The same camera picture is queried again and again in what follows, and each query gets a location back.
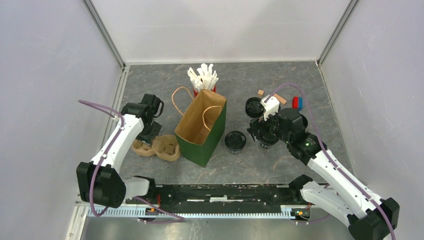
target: green paper bag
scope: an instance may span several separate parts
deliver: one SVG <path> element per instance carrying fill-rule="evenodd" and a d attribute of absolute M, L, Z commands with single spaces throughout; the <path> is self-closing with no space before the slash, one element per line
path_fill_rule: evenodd
<path fill-rule="evenodd" d="M 191 96 L 186 87 L 177 88 L 175 92 L 182 88 Z M 172 103 L 182 114 L 175 128 L 181 154 L 193 163 L 206 167 L 225 132 L 227 100 L 218 93 L 202 89 L 183 114 L 174 103 L 175 92 L 172 94 Z"/>

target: white wall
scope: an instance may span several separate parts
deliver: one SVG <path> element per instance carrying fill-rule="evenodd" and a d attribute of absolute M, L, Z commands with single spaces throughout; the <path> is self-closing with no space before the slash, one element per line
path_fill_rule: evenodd
<path fill-rule="evenodd" d="M 92 0 L 128 63 L 316 60 L 349 0 Z"/>
<path fill-rule="evenodd" d="M 0 239 L 60 240 L 95 154 L 120 68 L 81 0 L 2 1 Z"/>
<path fill-rule="evenodd" d="M 424 1 L 364 0 L 323 74 L 360 180 L 400 204 L 398 239 L 422 239 Z"/>

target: red cup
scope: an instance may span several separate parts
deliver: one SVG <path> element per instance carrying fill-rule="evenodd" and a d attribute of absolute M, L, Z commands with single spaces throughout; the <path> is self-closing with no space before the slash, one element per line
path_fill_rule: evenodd
<path fill-rule="evenodd" d="M 217 86 L 213 86 L 212 92 L 216 93 L 217 92 Z M 194 93 L 194 97 L 196 97 L 198 95 L 198 92 L 193 88 L 193 93 Z"/>

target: gray stone surface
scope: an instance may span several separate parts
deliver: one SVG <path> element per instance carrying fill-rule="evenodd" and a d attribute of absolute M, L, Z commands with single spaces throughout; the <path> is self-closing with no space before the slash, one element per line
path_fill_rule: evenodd
<path fill-rule="evenodd" d="M 200 64 L 159 64 L 131 66 L 123 94 L 122 104 L 138 103 L 143 94 L 155 94 L 164 101 L 162 116 L 156 119 L 162 125 L 159 135 L 174 134 L 181 116 L 171 102 L 171 95 L 180 86 L 190 87 L 187 76 L 189 67 L 197 69 Z M 156 156 L 142 157 L 131 149 L 125 156 L 120 174 L 124 178 L 141 175 L 154 178 L 157 184 L 228 184 L 228 183 L 289 183 L 301 174 L 317 182 L 324 180 L 315 172 L 293 158 L 286 146 L 278 142 L 270 149 L 255 143 L 246 129 L 250 117 L 245 112 L 246 100 L 257 95 L 259 89 L 269 94 L 282 83 L 295 83 L 307 94 L 323 141 L 338 160 L 351 171 L 340 130 L 330 101 L 314 62 L 242 62 L 217 63 L 213 67 L 219 81 L 216 92 L 227 98 L 225 133 L 205 168 L 182 156 L 175 162 L 167 162 Z M 292 99 L 298 96 L 293 87 L 279 91 L 291 107 Z M 191 98 L 184 90 L 175 95 L 175 101 L 185 111 Z M 301 111 L 308 120 L 306 108 Z M 311 124 L 308 130 L 312 133 Z M 239 154 L 231 154 L 224 144 L 230 131 L 238 130 L 247 137 L 247 143 Z"/>

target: black lid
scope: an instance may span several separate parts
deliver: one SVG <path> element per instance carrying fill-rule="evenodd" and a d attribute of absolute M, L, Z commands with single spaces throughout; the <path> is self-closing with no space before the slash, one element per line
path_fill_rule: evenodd
<path fill-rule="evenodd" d="M 246 136 L 241 131 L 231 131 L 225 137 L 225 145 L 233 151 L 242 150 L 246 144 Z"/>
<path fill-rule="evenodd" d="M 251 118 L 259 118 L 264 114 L 264 108 L 259 97 L 254 96 L 246 101 L 246 113 Z"/>

